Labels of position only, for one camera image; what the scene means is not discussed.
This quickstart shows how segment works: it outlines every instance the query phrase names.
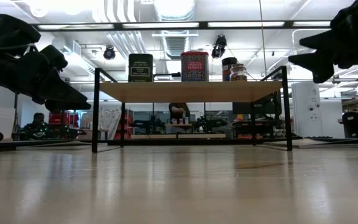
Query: light wooden floor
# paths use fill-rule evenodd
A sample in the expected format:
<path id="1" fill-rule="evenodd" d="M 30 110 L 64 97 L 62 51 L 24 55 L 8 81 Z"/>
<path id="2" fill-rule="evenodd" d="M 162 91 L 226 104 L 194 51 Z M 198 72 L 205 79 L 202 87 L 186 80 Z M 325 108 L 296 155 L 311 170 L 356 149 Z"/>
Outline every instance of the light wooden floor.
<path id="1" fill-rule="evenodd" d="M 358 223 L 358 149 L 0 153 L 0 223 Z"/>

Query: black metal frame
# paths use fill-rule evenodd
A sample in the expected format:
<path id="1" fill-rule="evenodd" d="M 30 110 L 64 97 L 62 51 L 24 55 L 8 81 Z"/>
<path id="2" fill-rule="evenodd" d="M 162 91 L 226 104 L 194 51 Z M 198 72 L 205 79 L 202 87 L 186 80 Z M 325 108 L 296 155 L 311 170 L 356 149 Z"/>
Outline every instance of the black metal frame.
<path id="1" fill-rule="evenodd" d="M 100 73 L 103 73 L 105 76 L 110 78 L 113 82 L 115 79 L 108 75 L 102 68 L 97 68 L 94 74 L 94 98 L 93 98 L 93 130 L 92 130 L 92 152 L 98 152 L 98 143 L 99 142 L 107 142 L 109 145 L 116 145 L 117 141 L 115 140 L 106 140 L 101 141 L 98 139 L 98 127 L 99 127 L 99 92 L 100 92 Z M 284 115 L 285 115 L 285 132 L 287 141 L 287 150 L 292 151 L 292 132 L 291 132 L 291 117 L 290 117 L 290 99 L 288 94 L 288 77 L 287 77 L 287 67 L 281 66 L 274 70 L 272 73 L 267 75 L 261 82 L 268 80 L 270 77 L 275 77 L 277 74 L 281 74 L 282 86 L 283 86 L 283 94 L 284 94 Z M 119 146 L 124 147 L 125 145 L 162 145 L 162 144 L 174 144 L 174 145 L 200 145 L 200 144 L 252 144 L 257 145 L 267 141 L 282 141 L 284 139 L 256 139 L 256 128 L 255 128 L 255 108 L 254 104 L 251 103 L 251 126 L 252 126 L 252 139 L 174 139 L 174 140 L 163 140 L 163 139 L 138 139 L 138 140 L 125 140 L 125 103 L 121 103 L 121 129 L 120 135 L 121 138 L 119 140 Z"/>
<path id="2" fill-rule="evenodd" d="M 100 73 L 109 78 L 112 82 L 117 82 L 112 76 L 105 72 L 102 68 L 94 70 L 94 94 L 93 94 L 93 123 L 92 123 L 92 152 L 98 152 L 99 141 L 99 93 L 100 93 Z"/>

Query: security camera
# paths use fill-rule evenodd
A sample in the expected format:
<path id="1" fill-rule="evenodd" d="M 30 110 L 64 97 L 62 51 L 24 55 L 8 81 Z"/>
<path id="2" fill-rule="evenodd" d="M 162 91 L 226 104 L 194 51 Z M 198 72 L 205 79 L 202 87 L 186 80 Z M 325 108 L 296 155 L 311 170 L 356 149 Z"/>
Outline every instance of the security camera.
<path id="1" fill-rule="evenodd" d="M 107 46 L 106 50 L 104 51 L 103 57 L 106 60 L 114 59 L 116 57 L 116 53 L 114 52 L 114 47 L 113 46 Z"/>

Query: black metal table leg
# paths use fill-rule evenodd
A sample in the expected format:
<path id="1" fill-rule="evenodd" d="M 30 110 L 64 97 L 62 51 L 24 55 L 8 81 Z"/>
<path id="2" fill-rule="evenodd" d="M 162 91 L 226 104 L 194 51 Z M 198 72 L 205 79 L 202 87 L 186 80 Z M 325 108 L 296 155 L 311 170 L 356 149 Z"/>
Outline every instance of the black metal table leg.
<path id="1" fill-rule="evenodd" d="M 124 147 L 124 141 L 125 141 L 125 103 L 121 103 L 121 120 L 120 120 L 120 143 L 119 145 L 121 147 Z"/>
<path id="2" fill-rule="evenodd" d="M 98 152 L 100 68 L 94 70 L 92 152 Z"/>
<path id="3" fill-rule="evenodd" d="M 284 94 L 284 115 L 285 115 L 285 136 L 287 140 L 287 150 L 292 151 L 292 131 L 291 131 L 291 114 L 290 114 L 290 95 L 288 93 L 287 67 L 282 67 L 283 75 L 283 94 Z"/>
<path id="4" fill-rule="evenodd" d="M 252 130 L 252 145 L 256 146 L 256 122 L 255 122 L 255 103 L 251 103 L 251 130 Z"/>

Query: ventilation duct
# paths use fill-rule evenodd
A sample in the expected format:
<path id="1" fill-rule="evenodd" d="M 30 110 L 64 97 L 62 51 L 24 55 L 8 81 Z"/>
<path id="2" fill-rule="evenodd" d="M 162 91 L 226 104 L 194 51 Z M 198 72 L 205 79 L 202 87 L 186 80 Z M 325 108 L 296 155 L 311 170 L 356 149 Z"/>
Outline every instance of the ventilation duct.
<path id="1" fill-rule="evenodd" d="M 195 0 L 154 0 L 155 20 L 160 22 L 192 21 Z M 189 34 L 188 30 L 161 31 L 161 34 Z M 190 49 L 189 37 L 163 37 L 164 51 L 171 59 Z"/>

